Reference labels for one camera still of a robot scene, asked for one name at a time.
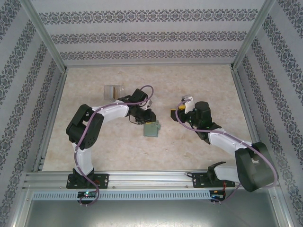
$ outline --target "beige floor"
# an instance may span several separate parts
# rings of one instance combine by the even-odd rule
[[[206,144],[170,118],[183,95],[207,101],[213,121],[235,136],[250,140],[229,66],[138,66],[70,69],[43,171],[71,171],[73,150],[65,129],[81,104],[104,105],[104,85],[124,85],[126,94],[143,85],[155,89],[152,110],[161,124],[158,138],[143,136],[143,126],[128,118],[101,128],[93,146],[95,170],[206,169],[218,161],[233,161],[223,150]]]

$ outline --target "robotic arm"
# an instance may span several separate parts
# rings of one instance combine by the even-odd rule
[[[94,168],[91,162],[91,147],[95,144],[98,138],[102,124],[115,118],[127,117],[130,115],[135,117],[135,121],[138,124],[156,121],[156,115],[150,109],[152,103],[151,100],[146,101],[142,105],[134,105],[134,103],[142,102],[147,98],[148,96],[146,93],[140,89],[136,89],[131,96],[126,96],[115,101],[115,105],[109,105],[108,107],[102,108],[89,107],[84,104],[79,107],[66,129],[66,134],[69,136],[69,141],[72,142],[75,152],[76,146],[86,128],[86,125],[83,122],[87,122],[95,111],[98,110],[98,112],[93,117],[86,136],[77,150],[77,161],[79,166],[75,166],[73,169],[75,175],[82,178],[79,168],[86,176],[93,175]]]
[[[262,142],[239,142],[240,139],[234,136],[227,136],[221,126],[212,121],[211,111],[207,102],[194,104],[192,96],[182,97],[185,105],[178,108],[178,118],[182,123],[189,123],[191,128],[208,130],[213,132],[197,132],[200,139],[208,144],[215,145],[231,155],[235,155],[236,166],[228,165],[226,162],[219,162],[208,167],[207,177],[210,183],[217,180],[229,180],[241,183],[249,192],[264,187],[274,182],[274,174],[269,165],[244,144],[252,146],[259,151],[271,164],[267,147]],[[171,118],[176,118],[176,110],[171,110]]]

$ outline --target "patterned wallpaper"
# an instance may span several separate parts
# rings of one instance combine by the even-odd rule
[[[0,3],[0,227],[31,172],[61,76],[17,0]]]
[[[303,226],[303,7],[278,0],[238,68],[261,140],[272,149],[294,226]]]
[[[33,0],[65,64],[231,63],[264,0]]]

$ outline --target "ventilated metal panel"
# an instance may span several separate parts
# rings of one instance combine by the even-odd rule
[[[33,200],[75,200],[78,192],[35,192]],[[210,199],[209,190],[100,192],[99,200],[203,200]]]

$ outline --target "purple cable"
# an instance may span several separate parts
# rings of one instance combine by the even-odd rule
[[[140,90],[142,90],[142,89],[145,88],[145,87],[150,87],[150,88],[152,89],[152,91],[151,91],[151,95],[150,95],[147,99],[145,99],[144,101],[137,102],[137,103],[110,103],[110,104],[107,104],[107,105],[105,105],[105,106],[102,106],[102,107],[98,108],[98,109],[91,115],[91,117],[89,118],[89,121],[87,122],[87,125],[86,125],[86,127],[85,127],[85,129],[84,129],[84,132],[83,132],[83,134],[82,134],[82,136],[81,136],[81,138],[80,138],[78,144],[76,145],[75,154],[74,154],[74,159],[75,159],[76,167],[78,168],[78,170],[79,170],[79,172],[81,173],[81,175],[84,176],[85,179],[87,179],[92,185],[94,185],[94,186],[96,187],[96,191],[97,191],[97,194],[98,194],[98,195],[96,196],[96,198],[95,198],[91,203],[85,204],[86,207],[87,207],[87,206],[90,206],[90,205],[92,205],[92,204],[94,204],[94,203],[98,200],[98,198],[99,198],[99,196],[100,196],[100,190],[99,190],[98,185],[95,184],[92,180],[90,180],[90,179],[83,173],[83,171],[80,169],[79,163],[78,163],[78,161],[77,161],[78,149],[79,149],[81,143],[83,142],[84,137],[86,136],[86,133],[87,133],[87,131],[88,131],[88,129],[89,129],[89,125],[90,125],[91,121],[93,120],[94,116],[97,114],[97,112],[99,112],[100,110],[102,110],[102,109],[104,109],[104,108],[107,108],[107,107],[109,107],[109,106],[114,106],[114,105],[139,105],[139,104],[145,103],[145,102],[147,102],[148,100],[150,100],[151,97],[153,96],[154,89],[153,89],[153,87],[152,87],[151,85],[145,85],[145,86],[143,86],[142,88],[140,88]]]
[[[238,139],[238,138],[236,138],[236,137],[234,137],[234,136],[232,136],[232,135],[230,135],[230,134],[228,134],[228,133],[226,133],[226,132],[223,132],[223,131],[192,129],[192,128],[189,128],[188,126],[186,126],[186,125],[179,119],[179,117],[178,117],[178,109],[179,109],[179,107],[180,107],[182,104],[184,104],[185,102],[188,102],[188,101],[190,101],[190,100],[187,99],[187,100],[182,101],[181,103],[178,104],[178,106],[177,106],[177,108],[176,108],[175,114],[176,114],[177,121],[178,121],[180,124],[182,124],[185,128],[187,128],[187,129],[189,129],[189,130],[191,130],[191,131],[197,131],[197,132],[214,132],[214,133],[218,133],[218,134],[224,134],[224,135],[228,136],[229,138],[232,138],[233,140],[235,140],[235,141],[237,141],[237,142],[243,144],[244,146],[248,147],[248,148],[251,149],[253,152],[255,152],[257,155],[259,155],[260,158],[262,158],[262,159],[266,162],[266,164],[270,167],[270,169],[273,171],[273,174],[274,174],[274,182],[273,182],[271,185],[265,186],[265,187],[263,187],[263,188],[272,188],[272,187],[274,187],[274,186],[276,185],[276,183],[277,183],[277,181],[278,181],[278,176],[277,176],[277,174],[276,174],[275,168],[273,167],[273,165],[270,163],[270,161],[268,161],[268,159],[267,159],[264,155],[262,155],[259,151],[257,151],[256,149],[254,149],[254,148],[253,148],[252,146],[250,146],[249,144],[247,144],[247,143],[243,142],[242,140],[240,140],[240,139]],[[229,197],[231,197],[231,196],[234,195],[235,191],[240,187],[240,185],[241,185],[241,184],[239,184],[239,185],[237,186],[237,188],[231,193],[231,195],[230,195]]]

